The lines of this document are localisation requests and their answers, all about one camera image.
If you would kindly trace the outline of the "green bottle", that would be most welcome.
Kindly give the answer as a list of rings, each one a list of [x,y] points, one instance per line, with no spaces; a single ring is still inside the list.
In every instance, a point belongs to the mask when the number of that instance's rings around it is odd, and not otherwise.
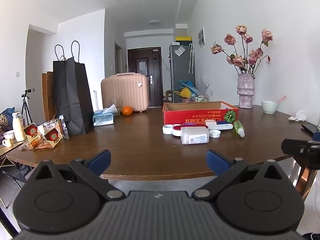
[[[243,127],[242,123],[241,123],[239,120],[235,120],[235,122],[233,122],[233,127],[234,127],[236,133],[237,133],[241,138],[244,138],[244,137],[245,137],[244,127]]]

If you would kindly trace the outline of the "white tube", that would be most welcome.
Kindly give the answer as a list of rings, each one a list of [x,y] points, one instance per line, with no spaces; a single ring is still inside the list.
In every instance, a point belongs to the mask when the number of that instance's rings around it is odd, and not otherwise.
[[[220,131],[233,129],[233,124],[228,123],[228,122],[224,122],[224,121],[220,121],[220,122],[217,122],[217,125],[214,127],[214,129],[220,130]]]

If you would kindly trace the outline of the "small white cap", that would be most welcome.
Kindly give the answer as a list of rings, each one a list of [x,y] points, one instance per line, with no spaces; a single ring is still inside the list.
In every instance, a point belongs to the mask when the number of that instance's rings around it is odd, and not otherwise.
[[[215,138],[219,138],[220,135],[221,135],[221,131],[220,130],[212,129],[212,130],[209,131],[209,136],[211,138],[214,138],[214,139]]]

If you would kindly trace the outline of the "white plastic pill bottle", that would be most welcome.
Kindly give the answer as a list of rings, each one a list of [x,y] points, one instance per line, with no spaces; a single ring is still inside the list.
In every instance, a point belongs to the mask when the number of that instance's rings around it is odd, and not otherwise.
[[[181,128],[182,145],[206,144],[209,142],[209,129],[206,126]]]

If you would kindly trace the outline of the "large white jar lid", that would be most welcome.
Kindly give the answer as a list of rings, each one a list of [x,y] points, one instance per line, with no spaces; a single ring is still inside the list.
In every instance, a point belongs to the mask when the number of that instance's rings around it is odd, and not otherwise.
[[[174,125],[171,125],[171,124],[163,125],[162,132],[165,135],[171,135],[173,128],[174,128]]]

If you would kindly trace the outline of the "beige plug adapter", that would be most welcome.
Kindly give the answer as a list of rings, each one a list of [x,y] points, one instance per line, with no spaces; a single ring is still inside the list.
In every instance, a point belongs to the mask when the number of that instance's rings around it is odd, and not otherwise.
[[[205,120],[205,125],[209,129],[214,129],[214,127],[217,125],[217,122],[215,120]]]

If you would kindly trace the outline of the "purple scalloped lid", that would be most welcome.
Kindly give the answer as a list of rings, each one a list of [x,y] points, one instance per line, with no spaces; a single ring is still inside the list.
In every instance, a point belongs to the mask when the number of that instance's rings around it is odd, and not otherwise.
[[[196,124],[194,122],[185,122],[182,124],[182,126],[196,126]]]

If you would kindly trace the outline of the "crumpled white tissue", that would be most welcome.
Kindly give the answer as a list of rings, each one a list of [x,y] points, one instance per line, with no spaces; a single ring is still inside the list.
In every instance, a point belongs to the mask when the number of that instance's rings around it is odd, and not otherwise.
[[[301,122],[304,122],[304,121],[306,121],[306,115],[305,115],[304,111],[298,111],[295,114],[295,116],[290,116],[288,119],[290,121],[296,121],[296,122],[301,121]]]

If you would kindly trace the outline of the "pink spoon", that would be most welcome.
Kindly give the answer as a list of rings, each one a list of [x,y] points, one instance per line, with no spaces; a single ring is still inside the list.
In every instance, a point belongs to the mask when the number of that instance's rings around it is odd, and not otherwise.
[[[280,103],[281,101],[283,101],[284,99],[286,99],[287,95],[282,96],[280,99],[278,99],[276,101],[276,103]]]

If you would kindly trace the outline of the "white mug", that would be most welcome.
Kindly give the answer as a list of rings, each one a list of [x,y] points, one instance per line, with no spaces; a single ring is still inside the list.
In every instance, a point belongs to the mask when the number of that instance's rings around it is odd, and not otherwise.
[[[7,131],[3,134],[4,140],[2,141],[2,145],[4,147],[10,148],[13,145],[15,140],[15,134],[13,130]]]

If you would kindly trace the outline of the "white thermos jug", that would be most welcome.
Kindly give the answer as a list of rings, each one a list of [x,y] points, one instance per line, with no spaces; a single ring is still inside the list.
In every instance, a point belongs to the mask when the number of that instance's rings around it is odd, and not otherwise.
[[[12,127],[17,142],[25,141],[26,135],[23,130],[23,119],[19,112],[12,113]]]

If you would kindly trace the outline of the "blue tissue pack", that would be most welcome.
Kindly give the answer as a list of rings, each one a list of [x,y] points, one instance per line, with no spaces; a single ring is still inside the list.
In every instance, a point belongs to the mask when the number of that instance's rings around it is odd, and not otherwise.
[[[93,126],[105,126],[114,124],[114,115],[118,113],[115,104],[102,110],[97,110],[93,114]]]

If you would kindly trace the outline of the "orange fruit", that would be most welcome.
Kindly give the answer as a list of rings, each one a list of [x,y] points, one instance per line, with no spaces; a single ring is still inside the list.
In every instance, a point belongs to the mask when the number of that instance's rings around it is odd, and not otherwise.
[[[121,113],[124,116],[131,116],[133,113],[133,108],[130,106],[125,106],[121,109]]]

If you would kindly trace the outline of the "grey refrigerator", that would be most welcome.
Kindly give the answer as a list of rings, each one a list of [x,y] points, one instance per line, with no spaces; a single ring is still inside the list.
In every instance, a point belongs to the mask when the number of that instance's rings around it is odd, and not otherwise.
[[[169,46],[172,102],[174,103],[182,102],[182,98],[175,91],[180,91],[184,83],[195,84],[192,48],[191,45]]]

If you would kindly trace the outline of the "wall electrical panel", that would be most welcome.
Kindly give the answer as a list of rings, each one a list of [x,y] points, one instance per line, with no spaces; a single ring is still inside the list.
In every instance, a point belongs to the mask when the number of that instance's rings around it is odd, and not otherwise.
[[[198,32],[198,44],[200,48],[202,48],[206,44],[205,34],[204,34],[204,27],[200,29]]]

